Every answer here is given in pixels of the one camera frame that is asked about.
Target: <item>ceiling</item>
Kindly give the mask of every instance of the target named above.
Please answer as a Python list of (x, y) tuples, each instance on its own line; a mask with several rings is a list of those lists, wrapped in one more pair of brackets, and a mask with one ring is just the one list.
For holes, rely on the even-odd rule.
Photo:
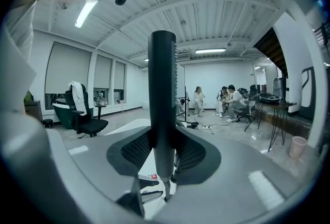
[[(83, 26), (75, 21), (84, 0), (66, 3), (39, 0), (33, 26), (147, 66), (147, 40), (155, 30), (176, 34), (180, 54), (190, 60), (250, 60), (262, 56), (253, 45), (284, 12), (278, 0), (114, 0), (99, 1)], [(196, 49), (222, 48), (219, 54), (195, 54)]]

